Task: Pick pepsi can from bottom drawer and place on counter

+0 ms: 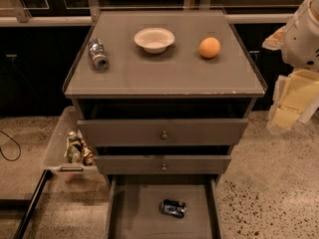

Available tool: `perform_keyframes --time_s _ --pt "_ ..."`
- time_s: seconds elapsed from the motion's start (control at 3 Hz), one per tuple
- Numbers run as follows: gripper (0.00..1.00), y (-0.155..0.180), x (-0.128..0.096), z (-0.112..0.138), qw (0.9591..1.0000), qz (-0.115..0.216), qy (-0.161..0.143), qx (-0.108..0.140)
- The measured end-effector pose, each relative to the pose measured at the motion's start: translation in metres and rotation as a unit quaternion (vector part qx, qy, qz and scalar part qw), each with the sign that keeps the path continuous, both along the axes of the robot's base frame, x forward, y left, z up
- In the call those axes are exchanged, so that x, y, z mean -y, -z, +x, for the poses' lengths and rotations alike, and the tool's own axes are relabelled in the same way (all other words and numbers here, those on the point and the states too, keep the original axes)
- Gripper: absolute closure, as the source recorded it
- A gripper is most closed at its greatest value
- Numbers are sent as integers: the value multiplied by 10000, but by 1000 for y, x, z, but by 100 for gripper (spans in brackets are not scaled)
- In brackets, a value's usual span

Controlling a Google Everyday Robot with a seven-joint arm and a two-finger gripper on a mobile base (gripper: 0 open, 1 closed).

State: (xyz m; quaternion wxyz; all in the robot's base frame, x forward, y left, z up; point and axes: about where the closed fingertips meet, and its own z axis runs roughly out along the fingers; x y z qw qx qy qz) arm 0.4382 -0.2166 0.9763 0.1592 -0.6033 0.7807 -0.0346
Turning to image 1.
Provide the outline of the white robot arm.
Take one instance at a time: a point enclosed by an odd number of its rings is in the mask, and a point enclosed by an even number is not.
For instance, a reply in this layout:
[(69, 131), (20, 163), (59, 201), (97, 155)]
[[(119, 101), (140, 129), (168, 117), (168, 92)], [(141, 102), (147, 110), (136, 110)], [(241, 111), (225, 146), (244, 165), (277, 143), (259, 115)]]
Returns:
[(285, 26), (264, 40), (262, 47), (280, 50), (284, 63), (293, 67), (279, 76), (267, 129), (274, 135), (307, 123), (319, 108), (319, 0), (304, 0)]

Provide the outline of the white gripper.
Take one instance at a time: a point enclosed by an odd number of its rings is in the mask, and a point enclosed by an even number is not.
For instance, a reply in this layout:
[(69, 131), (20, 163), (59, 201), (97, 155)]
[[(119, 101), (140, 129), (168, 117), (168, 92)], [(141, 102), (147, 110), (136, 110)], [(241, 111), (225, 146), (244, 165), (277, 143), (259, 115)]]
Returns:
[[(280, 50), (285, 27), (267, 37), (262, 47)], [(274, 88), (273, 105), (268, 114), (267, 129), (280, 135), (291, 130), (297, 122), (307, 123), (319, 108), (319, 73), (294, 69), (287, 77), (279, 76)]]

